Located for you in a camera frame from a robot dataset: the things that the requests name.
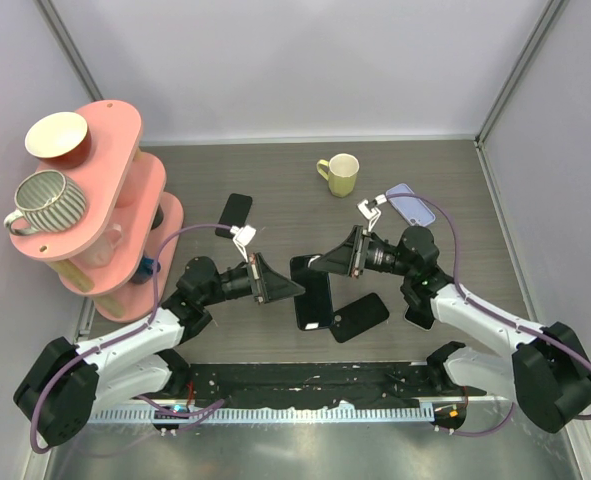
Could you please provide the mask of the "blue-edged smartphone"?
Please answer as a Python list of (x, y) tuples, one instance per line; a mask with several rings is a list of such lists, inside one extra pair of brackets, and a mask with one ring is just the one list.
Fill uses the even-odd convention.
[(302, 331), (326, 329), (334, 322), (329, 274), (309, 268), (314, 258), (316, 255), (290, 259), (291, 280), (305, 289), (293, 298), (297, 327)]

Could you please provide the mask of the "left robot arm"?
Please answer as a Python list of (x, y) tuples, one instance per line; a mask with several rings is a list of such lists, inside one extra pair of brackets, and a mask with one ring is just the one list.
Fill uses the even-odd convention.
[(175, 292), (144, 319), (95, 340), (59, 337), (44, 347), (13, 395), (30, 422), (32, 449), (45, 453), (66, 443), (93, 414), (130, 398), (180, 397), (188, 375), (172, 351), (208, 325), (208, 306), (247, 296), (267, 304), (304, 291), (259, 253), (223, 273), (208, 257), (191, 259)]

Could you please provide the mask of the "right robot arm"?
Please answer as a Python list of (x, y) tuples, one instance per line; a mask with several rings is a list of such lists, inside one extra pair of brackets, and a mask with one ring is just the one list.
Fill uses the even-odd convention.
[(452, 393), (471, 386), (517, 404), (548, 433), (585, 420), (591, 405), (591, 362), (575, 332), (513, 316), (464, 289), (438, 265), (439, 250), (429, 229), (407, 228), (397, 245), (361, 226), (330, 252), (309, 262), (313, 270), (357, 278), (364, 271), (402, 277), (405, 318), (423, 330), (436, 322), (467, 333), (486, 348), (441, 350), (426, 371), (432, 391)]

